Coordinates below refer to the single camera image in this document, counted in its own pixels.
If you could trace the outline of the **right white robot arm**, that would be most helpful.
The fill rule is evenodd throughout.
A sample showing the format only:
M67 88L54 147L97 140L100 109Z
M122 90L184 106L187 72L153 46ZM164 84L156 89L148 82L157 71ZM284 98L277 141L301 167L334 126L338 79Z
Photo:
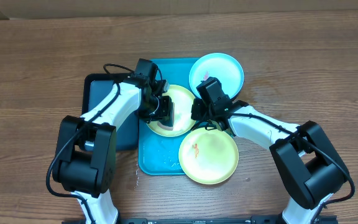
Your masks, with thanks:
M337 150L314 121L292 124L258 112L244 101L207 104L195 99L191 117L219 131L248 139L270 151L284 187L290 196L281 214L283 223L321 223L320 213L343 184L354 182Z

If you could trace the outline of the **yellow plate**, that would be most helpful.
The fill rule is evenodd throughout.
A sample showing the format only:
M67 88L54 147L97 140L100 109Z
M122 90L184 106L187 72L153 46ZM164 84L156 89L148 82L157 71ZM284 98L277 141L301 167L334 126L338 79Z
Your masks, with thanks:
M226 181L235 172L239 150L224 131L196 129L181 142L178 158L186 176L199 184Z
M173 101L173 127L170 129L163 128L157 121L153 121L147 126L154 133L164 137L176 137L185 134L195 124L195 120L191 119L191 107L195 99L194 94L180 85L170 85L169 90L163 96L169 96Z

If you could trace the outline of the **green sponge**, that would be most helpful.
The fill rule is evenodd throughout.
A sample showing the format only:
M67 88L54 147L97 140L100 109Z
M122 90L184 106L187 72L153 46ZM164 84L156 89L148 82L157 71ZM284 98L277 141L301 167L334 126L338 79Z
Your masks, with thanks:
M172 131L174 127L174 122L171 120L161 120L157 122L157 126L164 130Z

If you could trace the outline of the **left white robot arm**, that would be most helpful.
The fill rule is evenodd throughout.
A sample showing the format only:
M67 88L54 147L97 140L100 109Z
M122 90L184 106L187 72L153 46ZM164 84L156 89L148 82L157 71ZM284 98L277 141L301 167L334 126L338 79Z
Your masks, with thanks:
M66 116L60 123L55 157L45 177L54 196L75 198L83 223L116 223L119 212L109 187L116 163L117 130L136 113L146 122L173 124L173 103L159 81L114 82L111 91L80 117Z

